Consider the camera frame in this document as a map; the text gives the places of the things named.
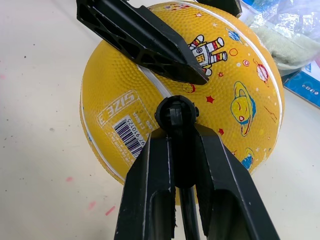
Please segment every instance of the barcode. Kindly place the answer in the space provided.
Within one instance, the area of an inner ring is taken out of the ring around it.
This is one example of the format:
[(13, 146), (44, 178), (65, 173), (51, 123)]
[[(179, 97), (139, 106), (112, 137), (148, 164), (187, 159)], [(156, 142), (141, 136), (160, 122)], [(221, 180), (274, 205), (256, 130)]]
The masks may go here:
[(125, 116), (115, 125), (113, 129), (119, 135), (126, 148), (134, 158), (137, 158), (146, 144), (130, 116)]

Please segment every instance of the textured ball surface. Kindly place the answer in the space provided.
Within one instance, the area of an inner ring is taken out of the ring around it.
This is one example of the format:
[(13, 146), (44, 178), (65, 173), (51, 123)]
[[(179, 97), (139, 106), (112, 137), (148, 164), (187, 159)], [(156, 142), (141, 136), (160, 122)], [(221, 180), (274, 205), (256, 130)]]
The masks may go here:
[(139, 67), (102, 41), (82, 80), (80, 113), (89, 144), (121, 183), (165, 98), (183, 95), (199, 108), (197, 123), (212, 128), (252, 171), (274, 149), (283, 119), (284, 93), (276, 65), (240, 20), (214, 7), (174, 1), (149, 8), (188, 43), (209, 78), (179, 83)]

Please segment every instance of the white table surface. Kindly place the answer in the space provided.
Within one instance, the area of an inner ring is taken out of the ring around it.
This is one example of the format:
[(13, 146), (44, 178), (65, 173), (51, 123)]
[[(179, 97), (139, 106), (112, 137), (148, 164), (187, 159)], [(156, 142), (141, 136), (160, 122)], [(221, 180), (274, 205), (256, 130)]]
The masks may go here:
[[(0, 240), (114, 237), (122, 186), (96, 160), (79, 117), (99, 41), (76, 20), (75, 0), (0, 0)], [(288, 91), (285, 101), (276, 148), (252, 177), (281, 239), (317, 240), (320, 109)]]

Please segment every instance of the plastic bag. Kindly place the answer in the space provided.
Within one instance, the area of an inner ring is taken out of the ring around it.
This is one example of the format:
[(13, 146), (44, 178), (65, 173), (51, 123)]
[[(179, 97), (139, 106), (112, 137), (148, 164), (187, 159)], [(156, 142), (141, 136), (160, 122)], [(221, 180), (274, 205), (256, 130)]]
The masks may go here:
[(282, 76), (320, 54), (319, 0), (255, 0), (250, 5), (256, 14), (246, 24), (269, 50)]

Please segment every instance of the red star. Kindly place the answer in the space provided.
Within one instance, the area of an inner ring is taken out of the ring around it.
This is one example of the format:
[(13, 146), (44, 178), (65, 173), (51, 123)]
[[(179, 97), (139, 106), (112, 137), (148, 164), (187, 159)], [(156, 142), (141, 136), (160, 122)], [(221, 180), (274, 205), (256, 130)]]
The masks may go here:
[(212, 96), (206, 96), (206, 102), (207, 103), (211, 103), (212, 104), (214, 102), (214, 100), (215, 99)]
[(218, 133), (220, 133), (220, 134), (221, 134), (221, 136), (222, 136), (223, 134), (225, 134), (225, 132), (224, 132), (224, 130), (223, 130), (222, 128), (219, 128)]

